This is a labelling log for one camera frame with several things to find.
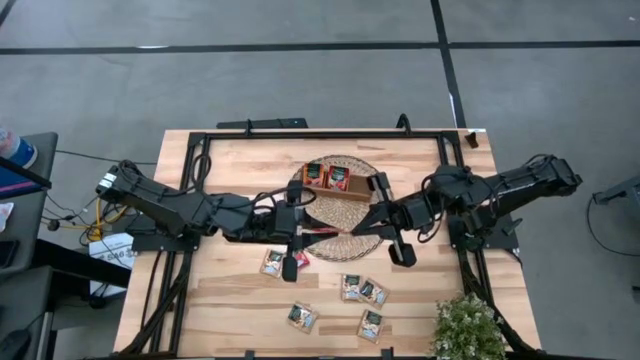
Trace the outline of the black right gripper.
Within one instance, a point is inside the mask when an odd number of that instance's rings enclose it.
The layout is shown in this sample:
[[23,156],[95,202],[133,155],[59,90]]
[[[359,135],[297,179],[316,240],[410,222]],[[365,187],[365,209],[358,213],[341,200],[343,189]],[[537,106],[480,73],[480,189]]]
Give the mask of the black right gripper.
[[372,177],[372,185],[380,201],[369,206],[365,217],[351,230],[353,236],[376,235],[390,240],[389,254],[399,266],[413,266],[417,262],[411,244],[404,242],[401,231],[412,230],[412,219],[404,203],[390,199],[391,187],[387,175],[378,172]]

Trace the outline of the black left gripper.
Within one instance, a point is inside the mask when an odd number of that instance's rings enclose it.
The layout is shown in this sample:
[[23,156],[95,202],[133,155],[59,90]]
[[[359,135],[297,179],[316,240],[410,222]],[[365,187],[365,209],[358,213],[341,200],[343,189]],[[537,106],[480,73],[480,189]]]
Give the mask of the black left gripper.
[[[303,183],[299,180],[292,180],[288,183],[285,191],[285,200],[278,202],[276,206],[276,220],[274,225],[275,234],[283,237],[286,242],[286,255],[282,262],[282,279],[285,282],[297,281],[297,260],[294,256],[294,239],[297,235],[296,206],[300,203],[301,193],[304,189]],[[323,227],[335,227],[333,225],[311,220],[300,224],[303,230]],[[300,236],[302,246],[312,246],[316,243],[338,237],[339,233],[303,233]]]

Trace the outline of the beige tea packet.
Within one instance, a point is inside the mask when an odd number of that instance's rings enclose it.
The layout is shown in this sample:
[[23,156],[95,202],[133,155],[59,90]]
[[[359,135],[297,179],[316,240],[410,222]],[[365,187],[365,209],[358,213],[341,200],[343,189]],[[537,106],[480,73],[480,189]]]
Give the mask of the beige tea packet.
[[259,268],[259,272],[274,278],[280,278],[285,256],[286,254],[283,252],[267,249]]
[[360,275],[344,274],[341,282],[341,299],[343,301],[359,301]]
[[357,335],[369,342],[377,344],[384,327],[385,318],[371,310],[365,310],[358,325]]
[[359,287],[359,297],[374,308],[381,309],[385,304],[390,291],[378,282],[367,278]]
[[296,302],[292,305],[287,315],[287,323],[305,334],[310,334],[318,317],[319,313],[317,311],[307,305]]

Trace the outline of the round woven placemat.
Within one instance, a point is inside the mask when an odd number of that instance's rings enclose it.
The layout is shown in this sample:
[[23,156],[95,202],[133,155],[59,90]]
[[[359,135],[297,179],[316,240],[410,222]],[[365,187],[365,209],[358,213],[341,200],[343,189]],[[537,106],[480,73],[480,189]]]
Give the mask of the round woven placemat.
[[[326,169],[332,165],[346,167],[350,170],[351,176],[358,175],[367,178],[377,173],[377,169],[372,165],[350,155],[327,155],[312,160],[312,163],[322,164]],[[318,190],[315,190],[315,193],[317,198],[305,206],[306,212],[330,227],[343,230],[353,229],[365,217],[369,211],[369,205],[379,201],[379,197],[375,193],[365,201],[331,198],[321,195]],[[309,246],[306,251],[322,260],[347,262],[367,256],[382,243],[383,240],[377,235],[340,234]]]

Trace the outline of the wooden compartment box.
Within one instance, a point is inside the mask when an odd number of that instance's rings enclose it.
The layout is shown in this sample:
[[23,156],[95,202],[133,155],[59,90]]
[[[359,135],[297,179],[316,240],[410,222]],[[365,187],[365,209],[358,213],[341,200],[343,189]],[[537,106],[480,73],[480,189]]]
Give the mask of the wooden compartment box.
[[[329,167],[332,165],[329,165],[329,166],[324,165],[324,166],[326,168],[326,172],[328,172]],[[320,196],[350,200],[350,201],[366,202],[366,203],[370,201],[373,194],[373,190],[369,186],[368,177],[364,175],[354,174],[351,172],[351,170],[350,170],[349,188],[346,192],[329,190],[325,187],[325,184],[323,188],[317,188],[317,187],[310,187],[310,188]]]

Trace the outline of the green artificial plant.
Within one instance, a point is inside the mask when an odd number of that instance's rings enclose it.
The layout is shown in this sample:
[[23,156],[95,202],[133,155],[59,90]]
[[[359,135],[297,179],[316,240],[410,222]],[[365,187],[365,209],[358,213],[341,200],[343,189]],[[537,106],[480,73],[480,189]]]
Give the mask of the green artificial plant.
[[504,319],[476,295],[438,302],[432,351],[437,360],[506,360]]

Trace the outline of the white cardboard box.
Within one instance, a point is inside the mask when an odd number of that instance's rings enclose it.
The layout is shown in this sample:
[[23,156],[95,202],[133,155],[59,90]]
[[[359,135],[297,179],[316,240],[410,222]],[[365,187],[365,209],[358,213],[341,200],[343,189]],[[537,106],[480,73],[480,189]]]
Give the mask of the white cardboard box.
[[[118,233],[105,237],[89,245],[89,255],[98,260],[131,270],[135,262],[132,251],[133,237],[127,233]],[[108,298],[123,293],[125,289],[97,281],[90,282],[90,294]]]

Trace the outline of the black beam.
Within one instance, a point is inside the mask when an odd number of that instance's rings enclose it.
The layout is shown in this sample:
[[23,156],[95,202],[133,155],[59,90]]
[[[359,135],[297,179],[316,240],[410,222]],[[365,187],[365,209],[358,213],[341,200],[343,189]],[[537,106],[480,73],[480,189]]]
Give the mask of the black beam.
[[128,287],[131,276],[127,268],[41,239],[35,243],[32,264],[47,265],[61,273],[123,288]]

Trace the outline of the black floor stand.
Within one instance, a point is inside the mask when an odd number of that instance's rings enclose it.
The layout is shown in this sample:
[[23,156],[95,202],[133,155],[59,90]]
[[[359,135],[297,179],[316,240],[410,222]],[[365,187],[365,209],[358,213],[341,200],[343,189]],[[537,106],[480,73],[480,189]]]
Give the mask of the black floor stand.
[[621,183],[592,195],[598,205],[606,205],[617,198],[627,198],[640,207],[640,175],[629,178]]

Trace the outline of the grey side table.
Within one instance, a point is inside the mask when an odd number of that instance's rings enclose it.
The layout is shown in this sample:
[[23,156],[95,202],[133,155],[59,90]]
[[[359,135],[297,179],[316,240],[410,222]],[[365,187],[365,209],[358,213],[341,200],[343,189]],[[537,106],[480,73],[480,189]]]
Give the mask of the grey side table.
[[37,192],[12,198],[14,209],[5,231],[0,233],[0,241],[18,242],[12,264],[0,269],[0,341],[14,330],[27,330],[30,342],[23,360],[37,360],[40,354],[52,277],[47,266],[31,267],[45,197],[45,192]]

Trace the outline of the black rod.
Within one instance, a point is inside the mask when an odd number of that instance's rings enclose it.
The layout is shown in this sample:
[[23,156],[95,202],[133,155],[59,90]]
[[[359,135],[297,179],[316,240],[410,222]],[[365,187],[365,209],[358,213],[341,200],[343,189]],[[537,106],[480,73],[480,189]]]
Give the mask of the black rod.
[[51,188],[51,182],[48,179],[45,179],[42,176],[37,175],[36,173],[28,169],[18,166],[17,164],[11,162],[10,160],[0,157],[0,167],[9,169],[13,173],[19,174],[20,176],[39,184],[43,188],[47,188],[47,189]]

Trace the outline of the blue flat folder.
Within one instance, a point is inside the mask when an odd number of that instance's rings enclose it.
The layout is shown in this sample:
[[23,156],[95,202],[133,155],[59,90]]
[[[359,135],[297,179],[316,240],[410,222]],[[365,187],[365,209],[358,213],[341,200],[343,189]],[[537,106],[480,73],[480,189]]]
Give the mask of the blue flat folder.
[[9,169],[0,167],[0,200],[19,197],[41,191],[47,188],[13,173]]

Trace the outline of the black phone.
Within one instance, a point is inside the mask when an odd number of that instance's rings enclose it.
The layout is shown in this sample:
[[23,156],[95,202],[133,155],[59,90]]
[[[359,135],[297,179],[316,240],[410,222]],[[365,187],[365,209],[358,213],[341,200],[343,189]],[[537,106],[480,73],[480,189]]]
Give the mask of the black phone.
[[0,269],[12,265],[19,245],[18,241],[0,241]]

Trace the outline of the blue and white bottle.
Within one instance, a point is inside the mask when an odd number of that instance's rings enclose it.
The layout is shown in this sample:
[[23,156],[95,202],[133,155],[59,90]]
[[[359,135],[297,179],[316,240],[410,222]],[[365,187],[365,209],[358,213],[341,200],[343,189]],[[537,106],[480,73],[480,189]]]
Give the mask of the blue and white bottle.
[[25,169],[37,160],[38,150],[27,140],[11,130],[0,127],[0,157]]

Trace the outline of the black computer mouse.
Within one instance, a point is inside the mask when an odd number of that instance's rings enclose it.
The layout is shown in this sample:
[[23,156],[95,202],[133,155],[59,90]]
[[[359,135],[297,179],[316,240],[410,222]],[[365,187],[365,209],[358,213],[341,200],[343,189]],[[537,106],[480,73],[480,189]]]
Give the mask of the black computer mouse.
[[0,360],[22,360],[31,341],[27,330],[14,330],[0,341]]

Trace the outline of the black metal table frame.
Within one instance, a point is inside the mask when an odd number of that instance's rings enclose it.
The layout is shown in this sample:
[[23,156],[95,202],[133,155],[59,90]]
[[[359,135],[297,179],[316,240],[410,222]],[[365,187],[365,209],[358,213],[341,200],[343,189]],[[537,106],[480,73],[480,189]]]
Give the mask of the black metal table frame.
[[[396,197],[414,192],[440,162],[431,139],[406,138],[391,129],[263,130],[242,138],[234,130],[216,132],[210,147],[210,192],[252,196],[284,186],[305,162],[327,155],[351,155],[388,175]],[[261,274],[263,245],[232,244],[206,238],[194,253],[178,345],[181,357],[377,356],[393,348],[397,356],[430,352],[438,302],[459,295],[463,283],[446,228],[426,244],[416,244],[410,268],[392,264],[385,247],[349,262],[313,259],[294,283]],[[365,311],[340,296],[343,274],[369,277],[390,292],[377,344],[360,338]],[[319,313],[312,332],[287,323],[299,302]]]

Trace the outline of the black flat mount bar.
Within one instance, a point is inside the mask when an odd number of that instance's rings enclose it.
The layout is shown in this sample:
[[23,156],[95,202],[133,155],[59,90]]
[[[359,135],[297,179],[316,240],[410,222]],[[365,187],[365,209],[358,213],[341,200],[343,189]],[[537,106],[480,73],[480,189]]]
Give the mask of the black flat mount bar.
[[217,129],[292,129],[292,128],[308,128],[305,118],[275,118],[244,121],[219,122]]

